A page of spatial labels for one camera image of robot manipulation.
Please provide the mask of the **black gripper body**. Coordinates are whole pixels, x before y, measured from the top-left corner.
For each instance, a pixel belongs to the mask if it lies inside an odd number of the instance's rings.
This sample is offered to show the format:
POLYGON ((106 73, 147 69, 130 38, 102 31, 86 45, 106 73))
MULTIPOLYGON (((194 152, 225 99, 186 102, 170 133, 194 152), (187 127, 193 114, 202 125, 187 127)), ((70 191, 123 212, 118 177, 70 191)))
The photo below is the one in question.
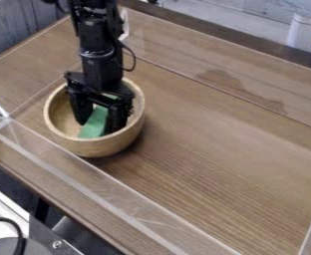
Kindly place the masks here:
POLYGON ((95 104, 110 107, 125 103, 134 106, 135 93, 125 85, 123 49, 110 48, 107 51, 80 49, 82 72, 67 72, 67 91, 86 94, 95 104))

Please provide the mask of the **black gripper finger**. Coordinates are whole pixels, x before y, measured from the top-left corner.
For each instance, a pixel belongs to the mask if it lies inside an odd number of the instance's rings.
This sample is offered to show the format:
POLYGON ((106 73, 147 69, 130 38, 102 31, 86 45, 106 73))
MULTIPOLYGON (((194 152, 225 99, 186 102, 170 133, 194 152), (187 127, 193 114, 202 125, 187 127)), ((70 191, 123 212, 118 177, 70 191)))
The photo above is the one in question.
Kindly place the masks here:
POLYGON ((106 134, 114 133, 127 126, 133 108, 125 103, 116 103, 108 107, 106 134))
POLYGON ((94 103, 90 97, 74 90, 68 91, 71 106, 78 123, 83 126, 94 112, 94 103))

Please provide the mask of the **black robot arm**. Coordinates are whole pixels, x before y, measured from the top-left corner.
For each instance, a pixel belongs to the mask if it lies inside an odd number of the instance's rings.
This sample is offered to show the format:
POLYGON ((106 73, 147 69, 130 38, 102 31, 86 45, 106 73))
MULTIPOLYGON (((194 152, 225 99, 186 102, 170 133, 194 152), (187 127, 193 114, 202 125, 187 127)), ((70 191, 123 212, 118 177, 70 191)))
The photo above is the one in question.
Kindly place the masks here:
POLYGON ((106 109, 99 129, 107 135, 127 126, 134 110, 135 92, 125 83, 125 71, 135 68, 125 68, 125 20, 118 0, 68 2, 83 65, 82 72, 64 75, 71 107, 82 126, 94 121, 96 107, 106 109))

